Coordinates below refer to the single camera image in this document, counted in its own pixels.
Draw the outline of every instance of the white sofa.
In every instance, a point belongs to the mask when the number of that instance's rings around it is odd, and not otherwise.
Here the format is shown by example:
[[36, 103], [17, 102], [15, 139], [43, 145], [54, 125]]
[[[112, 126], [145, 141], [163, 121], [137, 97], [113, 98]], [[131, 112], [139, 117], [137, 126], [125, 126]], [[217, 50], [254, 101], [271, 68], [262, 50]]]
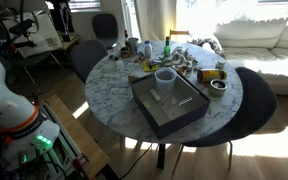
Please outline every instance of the white sofa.
[[276, 94], [288, 95], [288, 16], [218, 24], [214, 35], [228, 63], [256, 71]]

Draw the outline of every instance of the cardboard box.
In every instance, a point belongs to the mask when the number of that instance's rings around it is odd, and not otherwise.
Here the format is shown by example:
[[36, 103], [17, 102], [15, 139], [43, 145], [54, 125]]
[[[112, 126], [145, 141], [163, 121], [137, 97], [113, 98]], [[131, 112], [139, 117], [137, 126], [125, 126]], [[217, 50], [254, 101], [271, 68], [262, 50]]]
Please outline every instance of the cardboard box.
[[210, 99], [180, 74], [171, 98], [165, 98], [157, 89], [154, 74], [132, 81], [131, 88], [135, 102], [159, 139], [204, 117], [210, 105]]

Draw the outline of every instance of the can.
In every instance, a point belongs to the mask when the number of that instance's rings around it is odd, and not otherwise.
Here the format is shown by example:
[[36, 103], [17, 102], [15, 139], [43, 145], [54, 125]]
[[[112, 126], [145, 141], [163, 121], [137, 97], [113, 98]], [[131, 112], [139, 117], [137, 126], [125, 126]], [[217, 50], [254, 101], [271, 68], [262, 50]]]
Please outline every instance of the can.
[[220, 69], [199, 69], [197, 70], [197, 79], [199, 82], [207, 83], [213, 79], [226, 79], [227, 72]]

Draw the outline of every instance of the round table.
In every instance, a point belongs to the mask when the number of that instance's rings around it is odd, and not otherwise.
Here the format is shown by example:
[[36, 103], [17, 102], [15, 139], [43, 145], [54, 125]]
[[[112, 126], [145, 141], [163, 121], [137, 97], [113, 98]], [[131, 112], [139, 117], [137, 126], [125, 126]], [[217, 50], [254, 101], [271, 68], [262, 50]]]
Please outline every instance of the round table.
[[[163, 57], [165, 42], [152, 42], [152, 58]], [[170, 42], [171, 49], [177, 46], [188, 48], [188, 53], [196, 58], [198, 67], [214, 68], [218, 61], [225, 61], [217, 54], [203, 48], [186, 43]], [[158, 139], [149, 123], [143, 116], [133, 99], [128, 76], [142, 77], [145, 73], [141, 63], [134, 63], [136, 57], [123, 59], [124, 69], [118, 69], [116, 62], [104, 57], [90, 72], [85, 84], [85, 96], [91, 111], [105, 126], [119, 134], [139, 141], [154, 143], [183, 143], [197, 140], [214, 133], [228, 123], [239, 109], [243, 87], [235, 69], [226, 63], [227, 90], [222, 97], [213, 97], [208, 87], [197, 81], [196, 72], [192, 71], [186, 78], [201, 90], [210, 100], [210, 106], [203, 118], [179, 129], [178, 131]]]

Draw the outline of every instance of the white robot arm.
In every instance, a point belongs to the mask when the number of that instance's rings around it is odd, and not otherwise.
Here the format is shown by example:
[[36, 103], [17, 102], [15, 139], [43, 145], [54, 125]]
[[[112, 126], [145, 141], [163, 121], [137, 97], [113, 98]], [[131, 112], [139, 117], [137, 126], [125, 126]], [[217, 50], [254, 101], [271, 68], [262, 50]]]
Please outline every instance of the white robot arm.
[[0, 134], [8, 139], [1, 164], [12, 171], [51, 149], [60, 130], [25, 97], [7, 88], [5, 74], [0, 62]]

